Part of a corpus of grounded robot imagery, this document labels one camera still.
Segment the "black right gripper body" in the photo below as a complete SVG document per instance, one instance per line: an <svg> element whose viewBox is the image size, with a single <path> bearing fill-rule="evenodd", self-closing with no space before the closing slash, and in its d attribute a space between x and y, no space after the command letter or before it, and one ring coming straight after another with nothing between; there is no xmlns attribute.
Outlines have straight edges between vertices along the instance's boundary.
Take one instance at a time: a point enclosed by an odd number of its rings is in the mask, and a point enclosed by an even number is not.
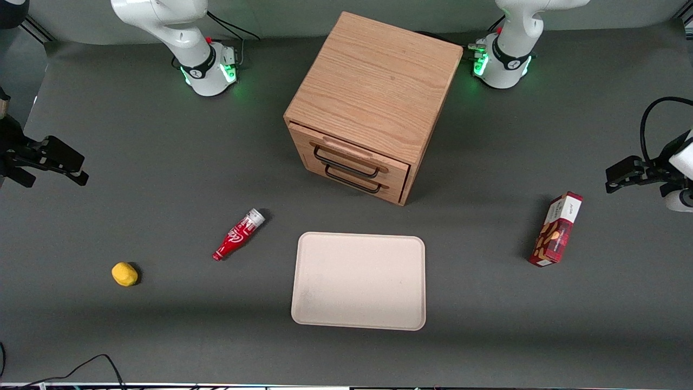
<svg viewBox="0 0 693 390"><path fill-rule="evenodd" d="M1 177L5 179L5 168L10 166L39 168L39 142L24 135L22 126L10 116L1 120Z"/></svg>

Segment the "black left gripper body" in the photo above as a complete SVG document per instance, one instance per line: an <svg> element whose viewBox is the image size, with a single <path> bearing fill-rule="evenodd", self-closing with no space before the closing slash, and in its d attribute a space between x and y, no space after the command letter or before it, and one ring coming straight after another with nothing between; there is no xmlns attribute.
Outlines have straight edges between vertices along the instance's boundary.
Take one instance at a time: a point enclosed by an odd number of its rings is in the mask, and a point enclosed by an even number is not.
<svg viewBox="0 0 693 390"><path fill-rule="evenodd" d="M669 162L669 158L673 157L684 143L684 138L676 138L673 141L669 141L656 158L651 158L648 153L648 147L644 143L644 160L648 163L648 174L657 176L662 181L668 183L682 183L685 180L683 173Z"/></svg>

